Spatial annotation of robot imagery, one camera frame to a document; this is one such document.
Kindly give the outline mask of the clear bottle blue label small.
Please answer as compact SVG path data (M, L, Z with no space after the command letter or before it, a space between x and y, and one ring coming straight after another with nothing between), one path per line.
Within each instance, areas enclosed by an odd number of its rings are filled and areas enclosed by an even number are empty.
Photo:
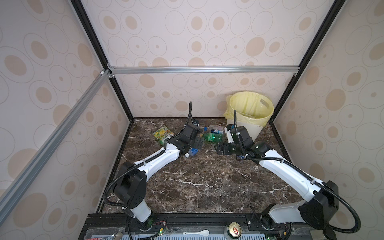
M197 153L198 153L198 149L195 149L195 148L191 148L186 154L185 154L185 157L186 158L189 158L189 157L193 157L195 156Z

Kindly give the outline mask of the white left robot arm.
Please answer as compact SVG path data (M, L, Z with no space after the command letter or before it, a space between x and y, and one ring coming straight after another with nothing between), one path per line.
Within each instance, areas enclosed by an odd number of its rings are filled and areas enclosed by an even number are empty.
M152 155L133 164L122 166L118 176L105 189L103 201L106 205L120 207L128 215L141 223L152 215L145 202L147 182L167 164L189 153L191 149L201 149L204 140L203 132L193 124L193 103L189 103L187 121L177 134L167 138L163 147Z

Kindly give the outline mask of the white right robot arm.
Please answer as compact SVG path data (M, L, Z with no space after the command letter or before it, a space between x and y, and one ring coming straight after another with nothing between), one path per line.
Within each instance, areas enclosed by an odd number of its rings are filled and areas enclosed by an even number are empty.
M233 112L233 117L233 124L226 127L228 142L219 142L215 146L218 155L236 155L241 160L252 161L274 173L302 197L301 201L293 204L268 206L260 216L265 230L271 231L276 225L283 223L306 223L316 230L323 231L327 239L334 240L336 232L354 234L361 229L362 223L358 213L339 196L339 188L334 182L325 183L307 174L266 142L254 142L247 128L238 126L236 111ZM340 204L353 216L355 224L349 229L330 224Z

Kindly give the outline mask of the white plastic waste bin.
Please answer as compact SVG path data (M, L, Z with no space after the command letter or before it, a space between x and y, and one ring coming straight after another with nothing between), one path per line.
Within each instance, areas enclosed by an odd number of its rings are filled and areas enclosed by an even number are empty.
M234 120L228 119L227 125L229 125L229 124L234 124ZM260 132L263 129L262 126L243 123L243 122L240 122L239 120L237 120L237 127L239 128L239 126L243 126L247 129L247 131L248 131L250 137L253 139L253 141L255 141L257 139L258 135L260 134Z

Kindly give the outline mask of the yellow plastic bin liner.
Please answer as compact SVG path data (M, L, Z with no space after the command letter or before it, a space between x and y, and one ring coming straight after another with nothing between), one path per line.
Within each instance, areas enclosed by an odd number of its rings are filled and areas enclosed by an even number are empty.
M227 109L223 116L227 120L234 120L234 111L237 112L237 121L265 127L274 113L272 101L256 92L238 92L226 98Z

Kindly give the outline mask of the clear bottle blue cap far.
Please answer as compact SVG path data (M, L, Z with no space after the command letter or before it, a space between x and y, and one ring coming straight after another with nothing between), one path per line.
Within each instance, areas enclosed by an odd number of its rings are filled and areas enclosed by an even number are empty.
M208 126L204 127L205 133L213 133L213 134L219 134L223 135L224 134L224 126Z

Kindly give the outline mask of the green bottle yellow cap upper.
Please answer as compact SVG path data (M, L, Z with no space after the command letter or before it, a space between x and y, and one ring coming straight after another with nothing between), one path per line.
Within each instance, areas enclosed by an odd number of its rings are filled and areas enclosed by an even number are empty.
M218 143L223 141L223 135L222 134L215 134L215 133L205 133L203 134L203 138L208 143Z

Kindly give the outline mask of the green Fox's candy bag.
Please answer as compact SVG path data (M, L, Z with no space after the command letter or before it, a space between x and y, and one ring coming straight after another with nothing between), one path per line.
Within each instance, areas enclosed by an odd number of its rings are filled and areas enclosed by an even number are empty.
M156 138L156 140L161 144L161 146L164 146L165 141L172 137L174 133L168 129L168 127L161 127L160 129L156 130L153 133L153 136Z

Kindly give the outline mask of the drink can top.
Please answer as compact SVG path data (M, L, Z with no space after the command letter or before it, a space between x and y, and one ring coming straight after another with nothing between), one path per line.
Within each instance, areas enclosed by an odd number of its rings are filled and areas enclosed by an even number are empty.
M236 222L231 222L226 227L226 234L230 239L237 240L242 235L242 228Z

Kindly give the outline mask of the white plastic spoon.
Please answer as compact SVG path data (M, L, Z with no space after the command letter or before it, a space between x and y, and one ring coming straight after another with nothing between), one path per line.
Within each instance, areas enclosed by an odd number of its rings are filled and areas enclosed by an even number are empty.
M183 232L183 235L199 235L199 236L207 237L210 235L210 231L209 230L202 230L199 232Z

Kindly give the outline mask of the horizontal aluminium rail back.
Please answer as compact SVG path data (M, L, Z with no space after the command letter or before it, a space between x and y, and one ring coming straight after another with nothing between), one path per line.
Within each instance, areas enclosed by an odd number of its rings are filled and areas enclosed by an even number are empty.
M297 73L299 66L200 66L200 67L114 67L102 71L116 74L226 74L226 73Z

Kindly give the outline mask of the diagonal aluminium rail left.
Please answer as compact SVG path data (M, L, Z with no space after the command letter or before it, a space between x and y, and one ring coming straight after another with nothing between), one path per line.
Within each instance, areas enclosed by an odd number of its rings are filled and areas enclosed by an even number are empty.
M55 131L49 136L31 161L10 185L9 189L5 192L5 195L1 198L1 225L4 224L5 220L16 207L27 189L39 175L42 168L77 122L80 115L87 108L101 86L108 80L111 73L111 70L104 70L103 73L93 81L87 91L76 102L74 107L70 109Z

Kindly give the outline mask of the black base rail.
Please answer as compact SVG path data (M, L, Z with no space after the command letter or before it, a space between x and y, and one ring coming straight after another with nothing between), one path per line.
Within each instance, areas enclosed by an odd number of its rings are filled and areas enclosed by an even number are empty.
M242 228L241 240L324 240L323 231L306 223L278 224L271 231L263 228L261 213L197 213L154 214L141 223L127 214L90 214L81 230L79 239L102 238L111 240L118 232L124 240L232 240L226 234L231 222ZM209 230L207 237L183 235L183 232Z

